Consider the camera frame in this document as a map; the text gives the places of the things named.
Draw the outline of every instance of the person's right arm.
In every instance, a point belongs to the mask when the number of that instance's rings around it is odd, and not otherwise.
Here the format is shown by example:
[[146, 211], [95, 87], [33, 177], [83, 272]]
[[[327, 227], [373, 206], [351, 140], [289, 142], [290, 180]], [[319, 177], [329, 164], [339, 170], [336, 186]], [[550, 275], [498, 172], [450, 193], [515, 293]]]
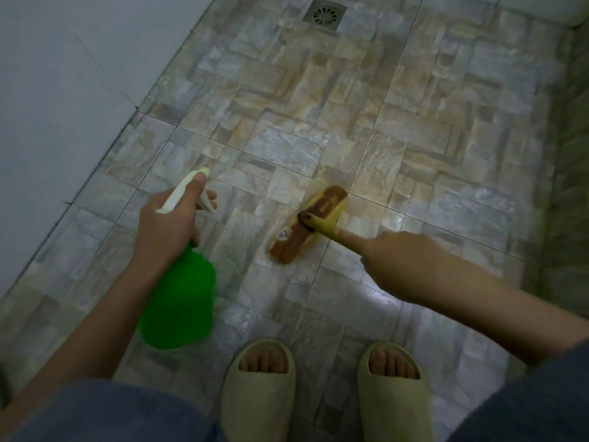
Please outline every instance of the person's right arm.
[[363, 257], [380, 288], [487, 335], [527, 364], [562, 355], [589, 338], [589, 320], [508, 287], [430, 237], [384, 232], [364, 239], [341, 229], [336, 236]]

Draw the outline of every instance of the brown brush head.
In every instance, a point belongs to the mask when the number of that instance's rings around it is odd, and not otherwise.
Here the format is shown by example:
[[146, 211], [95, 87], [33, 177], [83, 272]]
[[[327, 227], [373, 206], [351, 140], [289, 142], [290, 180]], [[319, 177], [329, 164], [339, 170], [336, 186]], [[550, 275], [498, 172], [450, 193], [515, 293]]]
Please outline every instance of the brown brush head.
[[[337, 219], [345, 202], [348, 193], [340, 186], [329, 186], [315, 195], [306, 205], [303, 211], [316, 215], [320, 219]], [[290, 263], [303, 250], [316, 232], [299, 222], [293, 217], [285, 226], [270, 248], [270, 255], [280, 263]]]

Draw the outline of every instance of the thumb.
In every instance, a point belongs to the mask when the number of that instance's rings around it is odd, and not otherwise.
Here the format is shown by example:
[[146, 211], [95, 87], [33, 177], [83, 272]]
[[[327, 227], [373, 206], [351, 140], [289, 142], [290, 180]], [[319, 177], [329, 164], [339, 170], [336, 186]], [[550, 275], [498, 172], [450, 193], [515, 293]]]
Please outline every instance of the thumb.
[[344, 245], [349, 250], [352, 250], [361, 256], [364, 255], [367, 242], [364, 237], [360, 237], [358, 234], [351, 233], [342, 228], [335, 228], [332, 239], [340, 245]]
[[204, 186], [207, 184], [207, 176], [202, 172], [197, 173], [192, 181], [186, 185], [186, 190], [180, 200], [178, 209], [188, 214], [196, 211], [196, 205], [200, 195], [204, 191]]

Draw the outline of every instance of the bathroom floor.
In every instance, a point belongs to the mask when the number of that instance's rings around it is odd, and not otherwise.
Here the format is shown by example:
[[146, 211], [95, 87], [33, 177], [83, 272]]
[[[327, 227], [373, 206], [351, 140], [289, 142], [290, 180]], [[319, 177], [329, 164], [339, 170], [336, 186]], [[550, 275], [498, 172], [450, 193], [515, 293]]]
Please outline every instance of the bathroom floor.
[[343, 247], [320, 239], [289, 266], [268, 247], [338, 184], [340, 226], [428, 234], [534, 292], [571, 32], [475, 0], [330, 0], [347, 7], [333, 32], [302, 21], [311, 1], [214, 0], [0, 303], [16, 389], [125, 267], [149, 194], [202, 166], [219, 198], [197, 219], [213, 331], [162, 352], [136, 336], [117, 380], [218, 416], [236, 352], [278, 338], [298, 369], [291, 441], [361, 440], [356, 366], [376, 340], [426, 372], [438, 440], [504, 384], [504, 350], [383, 293]]

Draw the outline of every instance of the dark gray fabric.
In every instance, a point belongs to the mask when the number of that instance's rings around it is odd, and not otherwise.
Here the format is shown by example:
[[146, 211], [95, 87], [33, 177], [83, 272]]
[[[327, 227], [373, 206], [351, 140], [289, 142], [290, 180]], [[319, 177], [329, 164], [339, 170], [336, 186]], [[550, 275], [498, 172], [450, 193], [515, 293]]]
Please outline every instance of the dark gray fabric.
[[217, 424], [171, 394], [107, 380], [57, 393], [11, 441], [225, 442]]
[[491, 396], [449, 442], [589, 440], [589, 342]]
[[[217, 424], [170, 394], [106, 380], [78, 382], [13, 441], [225, 441]], [[465, 441], [589, 440], [589, 342], [504, 387], [450, 437]]]

